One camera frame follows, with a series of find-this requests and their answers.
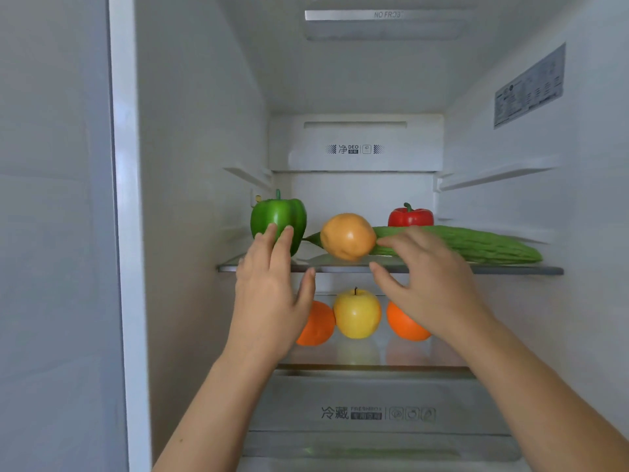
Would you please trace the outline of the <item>person's left hand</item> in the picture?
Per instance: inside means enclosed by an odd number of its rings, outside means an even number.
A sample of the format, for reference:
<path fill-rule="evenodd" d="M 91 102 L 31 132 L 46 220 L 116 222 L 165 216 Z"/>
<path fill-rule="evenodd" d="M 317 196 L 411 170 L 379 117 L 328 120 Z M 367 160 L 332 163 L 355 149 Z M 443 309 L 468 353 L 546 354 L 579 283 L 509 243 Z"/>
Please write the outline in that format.
<path fill-rule="evenodd" d="M 291 282 L 294 229 L 276 239 L 270 265 L 253 265 L 253 243 L 237 267 L 232 323 L 224 351 L 271 351 L 278 362 L 301 335 L 310 309 L 295 309 Z"/>

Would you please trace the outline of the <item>person's right hand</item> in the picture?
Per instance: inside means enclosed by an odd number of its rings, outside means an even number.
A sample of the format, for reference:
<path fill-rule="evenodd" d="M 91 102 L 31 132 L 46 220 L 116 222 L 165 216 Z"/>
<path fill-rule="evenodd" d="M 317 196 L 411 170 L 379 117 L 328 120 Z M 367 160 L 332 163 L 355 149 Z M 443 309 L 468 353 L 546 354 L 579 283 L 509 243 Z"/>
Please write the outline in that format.
<path fill-rule="evenodd" d="M 465 340 L 492 322 L 470 266 L 434 234 L 418 226 L 382 237 L 407 265 L 406 302 L 393 302 L 429 332 L 462 351 Z"/>

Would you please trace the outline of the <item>person's left forearm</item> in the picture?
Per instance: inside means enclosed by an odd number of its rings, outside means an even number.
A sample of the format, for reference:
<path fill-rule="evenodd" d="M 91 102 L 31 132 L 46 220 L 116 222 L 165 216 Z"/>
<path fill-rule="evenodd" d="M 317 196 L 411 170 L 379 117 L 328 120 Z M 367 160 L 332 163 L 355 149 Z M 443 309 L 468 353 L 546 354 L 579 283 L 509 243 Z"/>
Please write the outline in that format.
<path fill-rule="evenodd" d="M 236 472 L 253 412 L 278 358 L 224 351 L 151 472 Z"/>

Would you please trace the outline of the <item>green bell pepper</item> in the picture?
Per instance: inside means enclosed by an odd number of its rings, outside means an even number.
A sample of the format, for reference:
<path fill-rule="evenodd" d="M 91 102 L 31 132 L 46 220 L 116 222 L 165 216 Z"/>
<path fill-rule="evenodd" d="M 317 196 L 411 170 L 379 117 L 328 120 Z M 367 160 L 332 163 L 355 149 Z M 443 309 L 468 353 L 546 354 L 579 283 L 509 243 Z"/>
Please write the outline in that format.
<path fill-rule="evenodd" d="M 300 199 L 282 199 L 280 190 L 276 190 L 275 198 L 263 200 L 256 204 L 250 216 L 252 237 L 257 233 L 265 233 L 269 224 L 277 225 L 276 239 L 286 226 L 294 229 L 291 243 L 291 256 L 295 256 L 308 223 L 308 215 L 304 203 Z"/>

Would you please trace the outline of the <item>orange fruit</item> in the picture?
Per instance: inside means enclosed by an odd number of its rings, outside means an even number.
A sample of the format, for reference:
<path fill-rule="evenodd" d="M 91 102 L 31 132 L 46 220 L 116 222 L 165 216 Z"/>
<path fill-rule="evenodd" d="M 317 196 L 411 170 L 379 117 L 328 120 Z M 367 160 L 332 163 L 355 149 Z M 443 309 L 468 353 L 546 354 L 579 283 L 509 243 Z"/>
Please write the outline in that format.
<path fill-rule="evenodd" d="M 431 337 L 426 328 L 416 323 L 392 301 L 387 305 L 386 318 L 392 331 L 404 340 L 422 342 Z"/>
<path fill-rule="evenodd" d="M 303 347 L 316 347 L 324 344 L 334 334 L 336 320 L 332 307 L 320 301 L 313 301 L 308 321 L 295 343 Z"/>

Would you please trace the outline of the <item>yellow apple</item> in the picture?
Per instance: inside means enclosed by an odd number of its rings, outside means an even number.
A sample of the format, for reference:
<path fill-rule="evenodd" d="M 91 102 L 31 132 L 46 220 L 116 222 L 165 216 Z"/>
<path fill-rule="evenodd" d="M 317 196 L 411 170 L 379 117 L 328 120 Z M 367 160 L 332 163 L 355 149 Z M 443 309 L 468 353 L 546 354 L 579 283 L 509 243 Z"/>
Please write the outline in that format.
<path fill-rule="evenodd" d="M 336 296 L 333 306 L 336 326 L 349 339 L 371 337 L 379 328 L 382 308 L 370 291 L 353 288 Z"/>

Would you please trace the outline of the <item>red bell pepper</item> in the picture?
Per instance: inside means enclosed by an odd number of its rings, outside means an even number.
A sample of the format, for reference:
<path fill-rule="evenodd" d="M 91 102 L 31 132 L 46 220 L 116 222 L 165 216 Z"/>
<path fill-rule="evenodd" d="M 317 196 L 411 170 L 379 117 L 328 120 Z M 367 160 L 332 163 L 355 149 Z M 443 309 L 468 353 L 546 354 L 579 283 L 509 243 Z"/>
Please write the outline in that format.
<path fill-rule="evenodd" d="M 389 214 L 389 227 L 433 226 L 435 218 L 431 210 L 413 208 L 409 203 L 397 207 Z"/>

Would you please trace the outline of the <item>glass shelf over drawer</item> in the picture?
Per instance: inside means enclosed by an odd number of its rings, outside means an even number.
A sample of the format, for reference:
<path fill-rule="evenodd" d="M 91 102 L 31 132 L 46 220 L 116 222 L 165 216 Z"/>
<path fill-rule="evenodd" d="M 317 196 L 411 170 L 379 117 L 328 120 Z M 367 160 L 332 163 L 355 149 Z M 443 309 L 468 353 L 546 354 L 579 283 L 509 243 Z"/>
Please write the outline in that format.
<path fill-rule="evenodd" d="M 334 335 L 316 347 L 294 346 L 276 367 L 292 376 L 410 376 L 472 378 L 465 361 L 443 341 L 412 342 L 396 335 L 351 340 Z"/>

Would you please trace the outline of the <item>green bitter gourd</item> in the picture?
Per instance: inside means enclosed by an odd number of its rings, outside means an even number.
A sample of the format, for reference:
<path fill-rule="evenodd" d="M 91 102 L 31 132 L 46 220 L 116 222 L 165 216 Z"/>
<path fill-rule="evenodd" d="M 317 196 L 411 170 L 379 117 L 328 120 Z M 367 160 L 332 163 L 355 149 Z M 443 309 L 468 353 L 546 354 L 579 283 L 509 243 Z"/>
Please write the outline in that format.
<path fill-rule="evenodd" d="M 485 265 L 538 264 L 543 261 L 539 251 L 514 238 L 487 231 L 453 226 L 423 226 L 439 237 L 452 251 L 466 261 Z"/>

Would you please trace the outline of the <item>white refrigerator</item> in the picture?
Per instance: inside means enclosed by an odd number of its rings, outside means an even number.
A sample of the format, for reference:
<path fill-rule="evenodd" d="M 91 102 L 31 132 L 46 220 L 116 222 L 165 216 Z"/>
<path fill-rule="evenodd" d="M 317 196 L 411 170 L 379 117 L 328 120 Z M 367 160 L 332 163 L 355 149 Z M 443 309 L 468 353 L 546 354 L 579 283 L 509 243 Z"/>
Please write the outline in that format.
<path fill-rule="evenodd" d="M 499 318 L 629 436 L 629 0 L 498 0 L 534 33 L 446 109 L 442 170 L 273 172 L 307 232 L 358 208 L 383 222 L 405 194 L 436 221 L 541 250 L 563 276 L 485 275 Z M 130 472 L 150 472 L 231 317 L 254 187 L 223 166 L 269 168 L 269 114 L 219 0 L 109 0 L 116 202 Z M 567 44 L 562 97 L 493 127 L 494 94 Z M 427 109 L 436 54 L 351 45 L 306 68 L 342 114 Z M 553 170 L 435 192 L 465 173 L 559 156 Z"/>

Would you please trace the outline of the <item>clear crisper drawer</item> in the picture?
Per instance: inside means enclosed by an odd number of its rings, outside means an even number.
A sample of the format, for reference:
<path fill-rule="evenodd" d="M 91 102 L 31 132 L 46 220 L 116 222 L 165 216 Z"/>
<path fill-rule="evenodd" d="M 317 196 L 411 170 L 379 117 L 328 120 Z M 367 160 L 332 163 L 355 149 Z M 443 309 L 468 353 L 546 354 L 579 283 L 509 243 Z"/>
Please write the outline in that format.
<path fill-rule="evenodd" d="M 256 408 L 243 455 L 515 462 L 522 452 L 466 368 L 279 368 Z"/>

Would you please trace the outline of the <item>grey information sticker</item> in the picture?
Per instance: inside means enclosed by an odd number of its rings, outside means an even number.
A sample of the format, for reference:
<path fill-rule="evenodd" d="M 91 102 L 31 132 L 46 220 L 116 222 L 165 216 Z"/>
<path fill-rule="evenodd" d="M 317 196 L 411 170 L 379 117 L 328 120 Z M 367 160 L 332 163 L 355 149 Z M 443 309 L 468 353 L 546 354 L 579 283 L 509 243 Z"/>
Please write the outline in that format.
<path fill-rule="evenodd" d="M 566 47 L 563 43 L 496 91 L 494 129 L 562 97 Z"/>

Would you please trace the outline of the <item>ceiling light panel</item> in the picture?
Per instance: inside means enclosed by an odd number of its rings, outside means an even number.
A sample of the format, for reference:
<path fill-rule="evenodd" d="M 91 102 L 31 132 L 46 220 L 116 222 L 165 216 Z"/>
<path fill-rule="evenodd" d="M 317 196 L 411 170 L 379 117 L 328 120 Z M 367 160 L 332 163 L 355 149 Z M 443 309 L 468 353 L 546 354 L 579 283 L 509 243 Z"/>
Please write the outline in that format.
<path fill-rule="evenodd" d="M 451 41 L 476 15 L 467 9 L 353 9 L 304 11 L 309 41 Z"/>

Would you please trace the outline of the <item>white shelf rail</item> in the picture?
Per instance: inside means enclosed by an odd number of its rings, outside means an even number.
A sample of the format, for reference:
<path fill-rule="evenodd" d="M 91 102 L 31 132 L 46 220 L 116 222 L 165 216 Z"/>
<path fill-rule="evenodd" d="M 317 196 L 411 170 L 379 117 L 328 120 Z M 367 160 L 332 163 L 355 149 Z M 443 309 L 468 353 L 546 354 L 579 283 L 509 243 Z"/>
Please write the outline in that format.
<path fill-rule="evenodd" d="M 561 165 L 561 158 L 553 155 L 529 158 L 497 167 L 478 170 L 476 172 L 458 174 L 453 172 L 441 172 L 435 176 L 434 191 L 445 192 L 513 179 L 515 177 L 553 170 Z"/>
<path fill-rule="evenodd" d="M 223 170 L 260 189 L 273 189 L 273 174 L 268 168 L 260 166 L 246 166 L 242 163 L 232 163 L 230 165 L 223 166 Z"/>

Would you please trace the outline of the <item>white air duct cover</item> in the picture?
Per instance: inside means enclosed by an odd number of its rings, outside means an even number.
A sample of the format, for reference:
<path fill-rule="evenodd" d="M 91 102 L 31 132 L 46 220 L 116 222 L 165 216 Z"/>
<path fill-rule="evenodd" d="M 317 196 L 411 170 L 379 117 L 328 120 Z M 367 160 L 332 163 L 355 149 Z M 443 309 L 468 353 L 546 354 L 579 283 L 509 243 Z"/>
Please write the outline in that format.
<path fill-rule="evenodd" d="M 269 121 L 273 172 L 442 170 L 442 114 L 301 114 Z"/>

